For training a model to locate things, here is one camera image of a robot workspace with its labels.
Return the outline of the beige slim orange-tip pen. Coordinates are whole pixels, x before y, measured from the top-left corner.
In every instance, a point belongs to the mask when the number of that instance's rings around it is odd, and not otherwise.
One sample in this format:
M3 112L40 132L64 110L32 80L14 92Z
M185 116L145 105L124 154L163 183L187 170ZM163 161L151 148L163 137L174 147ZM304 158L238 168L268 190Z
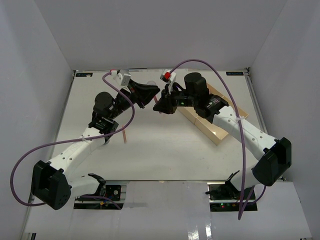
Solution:
M127 143L127 135L126 135L125 129L122 130L122 136L123 136L123 142L124 142L124 144L126 144Z

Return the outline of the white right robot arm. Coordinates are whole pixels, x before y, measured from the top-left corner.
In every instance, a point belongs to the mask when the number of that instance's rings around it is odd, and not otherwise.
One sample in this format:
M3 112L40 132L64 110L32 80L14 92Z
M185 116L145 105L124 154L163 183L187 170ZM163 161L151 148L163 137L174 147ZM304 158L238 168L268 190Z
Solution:
M283 137L276 139L236 115L227 100L210 92L206 79L198 72L184 77L185 87L175 82L176 74L165 71L160 79L166 83L153 107L156 112L174 114L178 107L192 107L197 115L225 130L257 159L246 170L233 173L225 182L226 195L236 200L244 189L258 184L271 187L292 165L292 144Z

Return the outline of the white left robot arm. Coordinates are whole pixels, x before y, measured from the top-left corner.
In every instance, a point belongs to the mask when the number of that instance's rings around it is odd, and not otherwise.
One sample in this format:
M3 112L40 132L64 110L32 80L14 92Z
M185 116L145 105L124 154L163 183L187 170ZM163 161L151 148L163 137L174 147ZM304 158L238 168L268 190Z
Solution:
M106 91L94 99L91 122L79 141L73 142L48 162L38 161L33 167L31 192L54 210L61 209L70 197L89 195L99 200L106 195L106 180L88 173L72 179L72 173L98 147L106 144L119 124L115 118L133 104L144 108L160 92L156 85L128 82L128 90L121 89L116 97Z

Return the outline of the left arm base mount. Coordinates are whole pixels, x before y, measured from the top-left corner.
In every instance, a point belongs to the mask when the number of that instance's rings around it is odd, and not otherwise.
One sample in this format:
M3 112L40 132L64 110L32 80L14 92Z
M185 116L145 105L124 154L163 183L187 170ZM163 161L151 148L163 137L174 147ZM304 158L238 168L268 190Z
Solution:
M108 181L99 193L92 197L79 196L75 199L75 210L121 210L126 199L128 182Z

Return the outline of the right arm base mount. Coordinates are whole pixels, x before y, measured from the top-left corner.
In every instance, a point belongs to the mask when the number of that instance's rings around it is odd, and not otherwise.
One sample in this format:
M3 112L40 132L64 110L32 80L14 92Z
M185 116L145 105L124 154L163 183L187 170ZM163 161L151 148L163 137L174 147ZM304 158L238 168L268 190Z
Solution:
M250 194L251 188L244 190L243 203ZM208 184L208 190L205 192L209 198L210 211L214 212L238 212L240 209L240 191L233 191L228 185L212 183ZM255 192L252 192L244 211L258 211Z

